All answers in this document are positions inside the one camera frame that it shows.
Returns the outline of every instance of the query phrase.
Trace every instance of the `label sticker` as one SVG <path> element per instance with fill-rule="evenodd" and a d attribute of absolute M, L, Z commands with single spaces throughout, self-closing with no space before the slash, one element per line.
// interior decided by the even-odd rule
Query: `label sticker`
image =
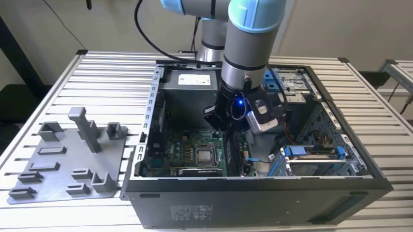
<path fill-rule="evenodd" d="M 209 75 L 180 74 L 177 84 L 188 86 L 209 86 L 211 78 Z"/>
<path fill-rule="evenodd" d="M 171 205 L 169 215 L 173 221 L 209 221 L 213 205 Z"/>

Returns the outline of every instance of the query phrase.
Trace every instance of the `black metal frame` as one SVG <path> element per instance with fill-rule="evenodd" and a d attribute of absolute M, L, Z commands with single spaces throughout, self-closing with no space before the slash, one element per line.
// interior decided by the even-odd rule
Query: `black metal frame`
<path fill-rule="evenodd" d="M 10 61 L 21 79 L 25 82 L 37 101 L 41 101 L 46 94 L 46 86 L 44 85 L 36 70 L 18 46 L 18 43 L 9 31 L 6 24 L 0 17 L 0 47 L 8 60 Z"/>

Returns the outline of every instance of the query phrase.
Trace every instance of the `gray plastic base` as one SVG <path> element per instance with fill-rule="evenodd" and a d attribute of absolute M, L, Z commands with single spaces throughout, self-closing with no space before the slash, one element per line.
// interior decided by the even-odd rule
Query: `gray plastic base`
<path fill-rule="evenodd" d="M 9 192 L 9 204 L 115 195 L 127 127 L 117 127 L 121 128 L 123 138 L 117 134 L 113 137 L 112 124 L 108 126 L 109 133 L 106 128 L 97 128 L 101 147 L 97 153 L 90 152 L 85 141 L 78 137 L 77 129 L 48 133 L 53 141 L 40 141 L 16 187 Z M 54 149 L 44 153 L 40 151 L 44 148 Z"/>

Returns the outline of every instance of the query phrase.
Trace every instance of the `slotted metal table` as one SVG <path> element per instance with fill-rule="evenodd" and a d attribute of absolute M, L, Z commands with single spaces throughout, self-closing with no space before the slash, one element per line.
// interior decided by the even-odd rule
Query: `slotted metal table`
<path fill-rule="evenodd" d="M 176 54 L 183 58 L 191 55 Z M 40 141 L 37 130 L 44 121 L 73 128 L 66 113 L 84 106 L 86 118 L 97 126 L 119 121 L 129 129 L 119 186 L 127 159 L 139 141 L 155 53 L 89 51 L 76 55 L 48 95 L 0 156 L 0 229 L 28 232 L 143 231 L 128 201 L 113 198 L 60 202 L 6 203 L 8 190 Z M 362 78 L 350 63 L 336 58 L 271 57 L 272 64 L 311 66 L 394 191 L 368 205 L 336 227 L 187 229 L 185 231 L 413 231 L 413 128 Z"/>
<path fill-rule="evenodd" d="M 413 94 L 413 61 L 387 59 L 379 70 L 386 72 L 406 91 Z"/>

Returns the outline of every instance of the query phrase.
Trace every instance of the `cable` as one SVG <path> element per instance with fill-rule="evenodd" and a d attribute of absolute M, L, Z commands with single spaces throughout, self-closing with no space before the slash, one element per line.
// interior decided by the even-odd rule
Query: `cable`
<path fill-rule="evenodd" d="M 394 87 L 394 89 L 393 89 L 393 92 L 391 92 L 390 96 L 389 96 L 387 102 L 390 102 L 390 99 L 391 99 L 391 97 L 393 97 L 393 94 L 394 94 L 394 92 L 395 92 L 397 87 L 398 87 L 398 83 L 397 83 L 397 85 L 395 85 L 395 87 Z"/>
<path fill-rule="evenodd" d="M 217 65 L 219 63 L 217 62 L 204 62 L 204 61 L 199 61 L 199 60 L 192 60 L 192 59 L 184 59 L 184 58 L 179 58 L 171 54 L 168 54 L 167 52 L 164 52 L 153 43 L 152 41 L 148 39 L 147 35 L 144 34 L 141 28 L 140 28 L 140 25 L 139 25 L 139 22 L 137 22 L 137 12 L 139 12 L 139 8 L 140 8 L 140 5 L 141 5 L 141 1 L 143 0 L 139 0 L 137 3 L 136 3 L 136 7 L 135 7 L 135 12 L 133 12 L 133 20 L 135 20 L 135 25 L 136 25 L 136 29 L 143 37 L 143 39 L 147 41 L 147 43 L 152 46 L 152 48 L 161 54 L 164 55 L 165 57 L 173 59 L 173 60 L 177 60 L 177 61 L 183 61 L 183 62 L 191 62 L 191 63 L 196 63 L 196 64 L 205 64 L 205 65 Z"/>
<path fill-rule="evenodd" d="M 266 65 L 266 68 L 268 69 L 268 71 L 270 71 L 270 73 L 271 73 L 272 79 L 274 79 L 275 84 L 276 84 L 276 86 L 278 86 L 278 89 L 279 89 L 279 91 L 280 91 L 280 93 L 282 93 L 283 105 L 286 106 L 286 105 L 287 105 L 286 94 L 284 94 L 283 88 L 282 88 L 282 86 L 280 86 L 280 84 L 279 84 L 279 82 L 278 82 L 275 73 L 274 73 L 274 71 L 272 71 L 272 69 L 271 69 L 271 67 L 270 67 L 270 64 Z"/>
<path fill-rule="evenodd" d="M 291 135 L 290 135 L 290 130 L 288 130 L 288 127 L 286 126 L 286 119 L 283 118 L 283 129 L 284 129 L 284 135 L 286 135 L 286 138 L 288 139 L 290 143 L 292 145 L 295 145 L 296 143 L 294 142 L 292 138 L 291 138 Z"/>
<path fill-rule="evenodd" d="M 65 28 L 65 30 L 69 32 L 69 34 L 72 35 L 72 37 L 77 40 L 77 42 L 78 42 L 80 46 L 81 46 L 81 47 L 82 47 L 82 49 L 85 50 L 85 47 L 82 46 L 82 44 L 81 44 L 80 40 L 78 40 L 78 39 L 77 39 L 77 37 L 73 35 L 73 33 L 70 32 L 70 30 L 65 27 L 65 25 L 64 25 L 64 23 L 62 23 L 62 21 L 61 21 L 61 19 L 60 19 L 58 15 L 57 15 L 57 13 L 54 12 L 54 10 L 52 9 L 50 5 L 46 3 L 46 1 L 45 1 L 45 0 L 42 0 L 42 2 L 44 2 L 44 4 L 49 7 L 49 9 L 52 10 L 52 12 L 53 12 L 53 14 L 56 15 L 56 17 L 57 17 L 57 19 L 58 19 L 58 21 L 60 21 L 60 23 L 61 23 L 62 27 L 64 27 L 64 28 Z"/>
<path fill-rule="evenodd" d="M 200 21 L 200 17 L 195 17 L 193 34 L 192 34 L 192 43 L 191 43 L 191 52 L 195 52 L 195 54 L 196 54 L 195 37 L 196 37 L 196 31 L 197 31 L 199 21 Z"/>
<path fill-rule="evenodd" d="M 407 108 L 407 103 L 405 104 L 405 106 L 402 107 L 401 111 L 399 111 L 399 114 L 402 115 L 402 113 L 406 111 L 406 108 Z"/>
<path fill-rule="evenodd" d="M 245 157 L 244 160 L 251 161 L 251 162 L 272 163 L 271 161 L 263 161 L 263 160 L 259 160 L 258 158 L 251 158 L 251 157 Z"/>

